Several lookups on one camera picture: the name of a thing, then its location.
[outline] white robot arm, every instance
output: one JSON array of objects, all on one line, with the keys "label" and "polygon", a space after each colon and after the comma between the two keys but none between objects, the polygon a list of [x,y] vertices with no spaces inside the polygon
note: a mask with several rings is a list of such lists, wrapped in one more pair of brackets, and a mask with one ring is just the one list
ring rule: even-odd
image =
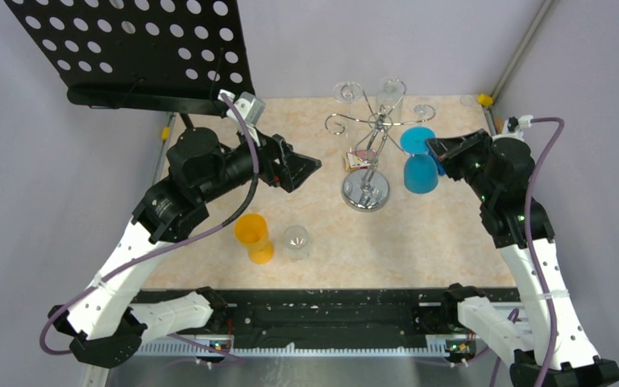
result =
[{"label": "white robot arm", "polygon": [[[493,138],[481,130],[426,142],[447,175],[454,180],[464,179],[480,199],[481,222],[516,281],[532,332],[518,330],[473,287],[451,286],[442,304],[443,314],[448,323],[466,327],[482,337],[509,366],[515,386],[539,383],[543,365],[544,385],[610,385],[619,380],[619,369],[614,361],[600,358],[585,334],[561,276],[549,218],[528,188],[538,167],[522,140],[521,127],[531,122],[535,122],[532,116],[510,119],[503,134]],[[528,230],[538,263],[534,263],[528,249]],[[549,293],[543,291],[541,274]],[[552,313],[549,302],[553,302]],[[553,321],[554,350],[547,364],[542,364],[550,351]]]}]

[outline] lavender wall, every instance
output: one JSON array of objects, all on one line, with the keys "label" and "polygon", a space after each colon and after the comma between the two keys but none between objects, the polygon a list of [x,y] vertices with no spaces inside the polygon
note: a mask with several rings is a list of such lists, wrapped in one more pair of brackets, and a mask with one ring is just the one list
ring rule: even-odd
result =
[{"label": "lavender wall", "polygon": [[382,77],[412,94],[490,93],[541,0],[239,0],[262,98],[326,97]]},{"label": "lavender wall", "polygon": [[[80,384],[84,367],[44,355],[39,329],[119,240],[150,185],[166,122],[73,106],[65,92],[0,2],[0,387]],[[66,347],[58,336],[52,345]]]},{"label": "lavender wall", "polygon": [[[497,111],[566,120],[536,195],[580,320],[619,365],[619,2],[560,2]],[[553,130],[541,124],[526,137],[539,152]]]}]

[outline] zip tie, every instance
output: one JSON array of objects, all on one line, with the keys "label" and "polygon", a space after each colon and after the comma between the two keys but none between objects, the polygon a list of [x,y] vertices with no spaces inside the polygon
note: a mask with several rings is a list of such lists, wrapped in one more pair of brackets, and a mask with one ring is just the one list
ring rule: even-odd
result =
[{"label": "zip tie", "polygon": [[101,275],[101,272],[96,272],[96,274],[93,275],[93,280],[91,280],[91,287],[92,288],[105,288],[106,287],[106,282],[103,280],[103,276]]},{"label": "zip tie", "polygon": [[556,298],[569,298],[571,296],[568,293],[568,289],[563,290],[555,290],[549,293],[540,293],[540,294],[527,294],[525,296],[521,295],[521,300],[526,301],[545,301],[545,300],[553,300]]}]

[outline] tabletop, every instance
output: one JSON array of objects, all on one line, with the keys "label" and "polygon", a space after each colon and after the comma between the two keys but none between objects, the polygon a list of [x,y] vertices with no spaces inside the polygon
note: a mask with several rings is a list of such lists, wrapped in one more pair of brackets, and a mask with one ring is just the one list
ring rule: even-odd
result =
[{"label": "tabletop", "polygon": [[[402,119],[416,119],[404,100]],[[480,106],[465,106],[459,96],[430,97],[438,107],[423,124],[437,137],[463,135],[487,128]],[[347,142],[324,129],[327,115],[344,110],[333,98],[265,100],[257,127],[279,134],[294,151],[317,158],[323,166],[292,193],[260,182],[247,213],[263,215],[276,252],[267,264],[253,264],[237,243],[233,225],[179,249],[162,262],[145,289],[391,289],[446,287],[460,282],[476,286],[514,286],[513,278],[480,224],[480,202],[461,181],[440,177],[431,193],[410,193],[403,183],[407,156],[387,144],[378,170],[388,179],[391,196],[380,210],[353,210],[340,193],[347,172],[343,152]],[[368,117],[364,101],[351,113]],[[237,125],[230,119],[192,115],[196,127],[209,127],[222,143],[237,145]],[[394,127],[398,140],[407,127]],[[185,129],[179,119],[172,144]],[[163,177],[167,176],[167,165]],[[207,204],[210,217],[192,235],[228,218],[243,201],[248,184]],[[303,226],[312,240],[309,257],[289,259],[279,245],[287,227]]]}]

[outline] yellow plastic cup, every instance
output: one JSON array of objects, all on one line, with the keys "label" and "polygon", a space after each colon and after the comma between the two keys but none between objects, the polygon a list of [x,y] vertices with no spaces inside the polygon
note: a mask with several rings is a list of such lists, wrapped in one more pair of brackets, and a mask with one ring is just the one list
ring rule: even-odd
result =
[{"label": "yellow plastic cup", "polygon": [[266,264],[274,256],[274,245],[269,241],[267,222],[260,214],[247,214],[234,225],[236,239],[247,250],[247,256],[256,264]]}]

